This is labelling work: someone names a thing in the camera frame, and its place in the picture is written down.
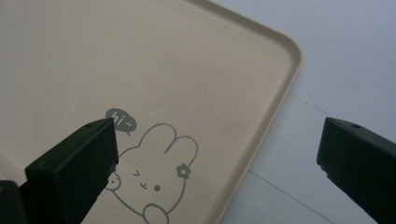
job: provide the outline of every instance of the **plastic tray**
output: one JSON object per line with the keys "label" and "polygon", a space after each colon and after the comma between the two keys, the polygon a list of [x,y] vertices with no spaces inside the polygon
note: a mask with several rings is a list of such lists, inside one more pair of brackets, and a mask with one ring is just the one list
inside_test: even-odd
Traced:
{"label": "plastic tray", "polygon": [[1,5],[0,175],[113,117],[120,164],[85,223],[220,221],[302,63],[292,40],[206,1]]}

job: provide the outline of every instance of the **white table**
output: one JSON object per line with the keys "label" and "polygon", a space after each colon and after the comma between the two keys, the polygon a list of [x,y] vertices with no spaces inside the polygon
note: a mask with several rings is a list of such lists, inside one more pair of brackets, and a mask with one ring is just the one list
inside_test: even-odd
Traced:
{"label": "white table", "polygon": [[316,156],[326,117],[396,142],[396,1],[216,2],[290,36],[304,54],[223,223],[375,223]]}

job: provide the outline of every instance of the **cartoon rabbit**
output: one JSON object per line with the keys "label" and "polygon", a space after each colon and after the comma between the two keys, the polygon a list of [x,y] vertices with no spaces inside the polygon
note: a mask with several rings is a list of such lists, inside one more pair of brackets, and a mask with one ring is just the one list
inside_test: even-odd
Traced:
{"label": "cartoon rabbit", "polygon": [[120,154],[106,189],[146,223],[169,223],[169,213],[183,197],[197,154],[193,138],[177,137],[169,124],[154,125],[137,147]]}

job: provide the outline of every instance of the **rabbit ear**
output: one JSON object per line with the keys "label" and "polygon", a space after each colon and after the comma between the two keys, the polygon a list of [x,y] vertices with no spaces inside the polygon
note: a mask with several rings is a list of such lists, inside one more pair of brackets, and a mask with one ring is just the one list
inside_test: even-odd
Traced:
{"label": "rabbit ear", "polygon": [[166,158],[174,165],[186,164],[190,167],[198,154],[198,144],[189,136],[181,136],[166,151]]}
{"label": "rabbit ear", "polygon": [[139,147],[163,153],[175,141],[176,130],[169,124],[157,124],[148,129],[140,140]]}

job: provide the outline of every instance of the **speech bubble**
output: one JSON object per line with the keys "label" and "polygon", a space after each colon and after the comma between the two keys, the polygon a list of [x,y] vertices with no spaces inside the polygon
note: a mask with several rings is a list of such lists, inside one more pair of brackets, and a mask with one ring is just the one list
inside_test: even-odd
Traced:
{"label": "speech bubble", "polygon": [[106,118],[113,118],[115,129],[127,133],[129,136],[131,136],[131,132],[137,127],[136,120],[121,109],[111,108],[107,110]]}

